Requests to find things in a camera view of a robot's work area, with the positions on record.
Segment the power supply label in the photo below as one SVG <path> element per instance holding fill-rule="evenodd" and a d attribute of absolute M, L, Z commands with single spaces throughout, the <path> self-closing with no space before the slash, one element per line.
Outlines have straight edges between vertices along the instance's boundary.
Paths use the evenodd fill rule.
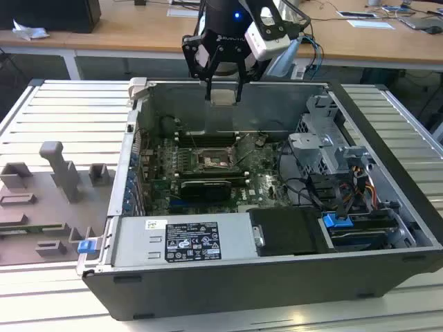
<path fill-rule="evenodd" d="M 168 263 L 222 259 L 217 223 L 166 225 L 165 259 Z"/>

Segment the metal frame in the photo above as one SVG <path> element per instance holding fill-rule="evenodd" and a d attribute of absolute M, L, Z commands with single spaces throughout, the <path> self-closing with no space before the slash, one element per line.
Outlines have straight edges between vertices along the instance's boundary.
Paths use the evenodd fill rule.
<path fill-rule="evenodd" d="M 66 69 L 71 80 L 81 80 L 82 71 L 77 65 L 76 57 L 121 57 L 136 59 L 173 59 L 184 60 L 185 57 L 177 52 L 155 52 L 145 50 L 82 50 L 73 48 L 43 48 L 28 46 L 2 46 L 6 53 L 11 54 L 32 54 L 32 55 L 58 55 L 63 57 Z M 294 64 L 300 68 L 302 64 L 310 63 L 311 59 L 297 57 Z M 420 64 L 410 62 L 385 62 L 357 59 L 324 59 L 325 66 L 348 66 L 348 67 L 370 67 L 370 68 L 391 68 L 391 69 L 419 69 L 425 71 L 443 71 L 443 64 Z"/>

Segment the wooden desk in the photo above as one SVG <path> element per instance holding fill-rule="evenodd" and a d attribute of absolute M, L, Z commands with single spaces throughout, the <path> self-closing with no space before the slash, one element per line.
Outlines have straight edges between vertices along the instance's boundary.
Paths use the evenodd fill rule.
<path fill-rule="evenodd" d="M 367 10 L 366 0 L 331 2 L 339 10 Z M 181 37 L 192 33 L 195 18 L 168 17 L 168 5 L 158 3 L 140 7 L 132 1 L 100 0 L 100 5 L 102 18 L 91 34 L 50 32 L 48 39 L 25 41 L 10 31 L 0 31 L 0 47 L 9 53 L 60 55 L 72 79 L 81 76 L 75 63 L 77 56 L 183 59 Z M 438 5 L 414 3 L 413 7 L 435 10 Z M 301 9 L 314 19 L 339 18 L 329 3 L 321 6 L 317 1 L 308 1 Z M 315 37 L 325 50 L 323 64 L 443 70 L 443 34 L 428 35 L 395 19 L 386 21 L 395 30 L 354 28 L 346 20 L 313 20 Z M 312 55 L 312 47 L 302 45 L 297 62 L 307 62 Z"/>

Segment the paper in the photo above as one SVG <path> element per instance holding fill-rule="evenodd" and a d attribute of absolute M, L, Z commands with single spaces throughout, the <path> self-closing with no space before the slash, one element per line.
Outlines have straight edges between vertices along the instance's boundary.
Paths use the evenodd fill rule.
<path fill-rule="evenodd" d="M 27 41 L 30 41 L 31 39 L 49 37 L 49 34 L 43 28 L 28 28 L 27 26 L 18 24 L 15 20 L 12 32 Z"/>
<path fill-rule="evenodd" d="M 357 19 L 348 19 L 351 26 L 355 28 L 374 28 L 374 29 L 391 29 L 395 28 L 386 22 L 361 21 Z"/>

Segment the computer case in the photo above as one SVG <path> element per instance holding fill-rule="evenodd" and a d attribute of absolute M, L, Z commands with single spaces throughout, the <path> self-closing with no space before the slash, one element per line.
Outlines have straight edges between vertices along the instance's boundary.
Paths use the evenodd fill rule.
<path fill-rule="evenodd" d="M 99 0 L 0 0 L 0 29 L 12 29 L 13 19 L 31 28 L 91 33 L 100 20 Z"/>

